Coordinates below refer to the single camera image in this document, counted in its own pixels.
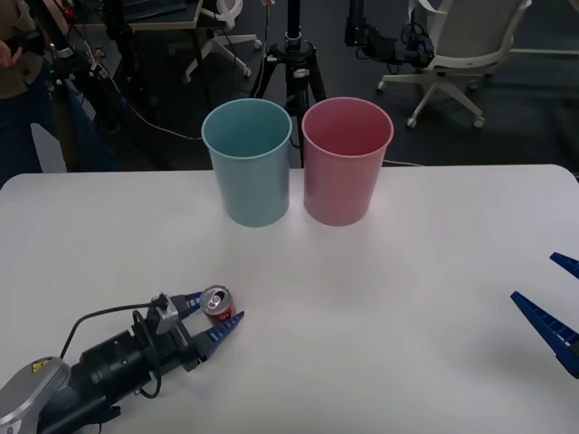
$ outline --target can lid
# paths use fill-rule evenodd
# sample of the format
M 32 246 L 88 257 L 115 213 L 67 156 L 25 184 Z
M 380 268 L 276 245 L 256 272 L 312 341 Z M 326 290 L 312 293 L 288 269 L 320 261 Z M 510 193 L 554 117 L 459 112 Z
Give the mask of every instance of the can lid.
M 232 304 L 232 295 L 226 287 L 214 286 L 203 292 L 202 300 L 206 314 L 219 315 Z

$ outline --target office chair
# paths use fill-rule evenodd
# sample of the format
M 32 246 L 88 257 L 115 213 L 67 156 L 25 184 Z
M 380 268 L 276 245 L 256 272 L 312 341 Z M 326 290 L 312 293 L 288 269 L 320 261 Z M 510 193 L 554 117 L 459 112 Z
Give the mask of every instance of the office chair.
M 484 73 L 491 73 L 508 57 L 513 33 L 531 0 L 442 0 L 435 9 L 429 0 L 418 0 L 420 6 L 434 15 L 429 33 L 434 45 L 434 58 L 420 74 L 384 75 L 378 82 L 383 90 L 386 82 L 430 85 L 414 113 L 406 120 L 410 129 L 431 99 L 442 90 L 474 113 L 474 127 L 485 123 L 482 111 L 454 82 L 474 82 Z
M 243 9 L 243 0 L 216 0 L 217 11 L 210 11 L 205 8 L 201 9 L 201 14 L 207 15 L 219 22 L 224 23 L 224 30 L 229 32 L 235 26 L 235 18 L 239 16 Z M 225 35 L 216 35 L 215 37 L 209 39 L 207 43 L 202 47 L 201 54 L 203 58 L 207 57 L 210 53 L 216 52 L 221 54 L 226 59 L 235 62 L 235 66 L 241 70 L 244 77 L 251 77 L 252 70 L 250 70 L 247 65 L 239 58 L 233 55 L 233 53 L 227 48 L 229 43 L 240 43 L 240 42 L 253 42 L 253 48 L 255 50 L 261 49 L 261 41 L 257 39 L 255 34 L 245 34 L 245 35 L 232 35 L 229 36 L 229 41 Z M 181 44 L 172 44 L 171 50 L 174 51 Z M 187 84 L 191 82 L 191 74 L 197 67 L 197 59 L 191 62 L 185 71 L 185 76 L 183 77 L 183 83 Z

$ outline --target plastic cup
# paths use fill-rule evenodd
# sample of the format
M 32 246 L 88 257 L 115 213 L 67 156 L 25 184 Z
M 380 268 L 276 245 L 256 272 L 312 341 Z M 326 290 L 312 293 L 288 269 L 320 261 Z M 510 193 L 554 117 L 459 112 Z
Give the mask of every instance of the plastic cup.
M 279 220 L 290 205 L 288 113 L 264 99 L 237 99 L 213 110 L 201 135 L 229 216 L 251 227 Z
M 304 205 L 319 222 L 346 226 L 368 211 L 394 126 L 371 102 L 332 98 L 308 110 Z

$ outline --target cup rim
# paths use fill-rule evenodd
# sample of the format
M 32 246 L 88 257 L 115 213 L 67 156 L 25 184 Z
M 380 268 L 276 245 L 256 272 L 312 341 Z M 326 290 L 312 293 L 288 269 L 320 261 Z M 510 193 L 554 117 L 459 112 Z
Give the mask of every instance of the cup rim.
M 260 104 L 260 103 L 269 104 L 269 105 L 274 106 L 276 109 L 279 109 L 279 110 L 281 110 L 281 111 L 283 112 L 283 114 L 286 116 L 286 119 L 288 120 L 288 126 L 289 126 L 289 128 L 288 128 L 288 134 L 287 134 L 286 137 L 281 141 L 281 143 L 280 143 L 279 145 L 275 146 L 272 150 L 270 150 L 270 151 L 268 151 L 268 152 L 266 152 L 266 153 L 264 153 L 264 154 L 259 154 L 259 155 L 257 155 L 257 156 L 228 156 L 227 154 L 224 154 L 223 152 L 220 152 L 220 151 L 218 151 L 217 149 L 215 149 L 213 146 L 209 145 L 209 144 L 207 143 L 207 141 L 205 140 L 205 125 L 206 125 L 206 123 L 207 123 L 207 120 L 212 116 L 212 114 L 215 113 L 217 110 L 225 107 L 225 106 L 229 106 L 229 105 L 231 105 L 231 104 L 239 104 L 239 103 L 242 103 L 242 102 L 247 102 L 248 100 L 250 100 L 250 101 L 252 101 L 252 102 L 257 102 L 258 104 Z M 204 119 L 204 121 L 203 121 L 203 124 L 202 124 L 202 126 L 201 126 L 201 139 L 203 140 L 203 143 L 205 144 L 205 146 L 206 146 L 207 148 L 209 148 L 211 151 L 215 152 L 216 154 L 218 154 L 218 155 L 220 155 L 220 156 L 223 156 L 223 157 L 225 157 L 225 158 L 229 158 L 229 159 L 232 159 L 232 160 L 247 161 L 247 160 L 255 160 L 255 159 L 257 159 L 257 158 L 262 158 L 262 157 L 264 157 L 264 156 L 268 156 L 268 155 L 273 154 L 274 152 L 276 152 L 278 149 L 280 149 L 282 146 L 284 146 L 286 143 L 288 143 L 288 140 L 289 140 L 290 137 L 291 137 L 292 129 L 293 129 L 293 124 L 292 124 L 292 122 L 291 122 L 290 115 L 289 115 L 288 112 L 287 112 L 282 106 L 280 106 L 279 104 L 276 104 L 275 102 L 268 101 L 268 100 L 266 100 L 266 99 L 241 98 L 241 99 L 234 99 L 233 101 L 225 102 L 225 103 L 222 104 L 221 106 L 216 107 L 216 108 L 214 108 L 213 110 L 211 110 L 211 113 L 209 113 L 209 114 L 205 117 L 205 119 Z
M 309 114 L 311 113 L 311 111 L 313 110 L 314 107 L 320 106 L 326 102 L 332 101 L 332 100 L 336 100 L 336 99 L 350 99 L 353 101 L 358 101 L 358 102 L 363 102 L 364 104 L 367 104 L 369 106 L 374 107 L 375 109 L 378 109 L 382 112 L 382 114 L 385 116 L 386 120 L 388 121 L 388 124 L 390 124 L 390 136 L 386 139 L 386 141 L 384 142 L 384 144 L 382 146 L 380 146 L 378 149 L 376 149 L 375 151 L 369 152 L 367 154 L 362 154 L 360 156 L 343 156 L 341 154 L 336 154 L 335 152 L 330 152 L 327 151 L 326 149 L 324 149 L 323 147 L 320 147 L 318 145 L 316 145 L 311 138 L 309 138 L 308 133 L 306 132 L 306 129 L 304 128 L 304 126 L 306 125 L 306 120 L 308 119 Z M 348 158 L 348 159 L 357 159 L 357 158 L 366 158 L 367 156 L 373 156 L 374 154 L 383 151 L 386 147 L 388 147 L 388 145 L 390 145 L 390 142 L 392 142 L 392 139 L 394 137 L 394 124 L 392 123 L 392 120 L 390 119 L 390 116 L 388 116 L 388 113 L 386 113 L 381 107 L 378 107 L 375 103 L 367 101 L 365 99 L 361 99 L 361 98 L 355 98 L 355 97 L 334 97 L 334 98 L 328 98 L 328 99 L 324 99 L 321 100 L 320 102 L 317 102 L 316 104 L 314 104 L 313 106 L 311 106 L 309 108 L 309 110 L 306 112 L 306 115 L 304 116 L 304 118 L 301 121 L 301 125 L 299 126 L 301 128 L 302 133 L 304 134 L 304 138 L 306 138 L 308 140 L 308 142 L 315 147 L 317 150 L 321 151 L 324 154 L 327 154 L 329 156 L 335 156 L 338 158 Z

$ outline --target person's hand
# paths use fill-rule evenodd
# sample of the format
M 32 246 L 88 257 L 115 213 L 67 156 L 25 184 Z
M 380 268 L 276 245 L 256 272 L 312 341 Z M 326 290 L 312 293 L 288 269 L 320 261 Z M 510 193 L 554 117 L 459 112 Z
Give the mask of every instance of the person's hand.
M 12 51 L 4 42 L 0 41 L 0 70 L 12 68 L 22 56 L 22 47 L 12 55 Z

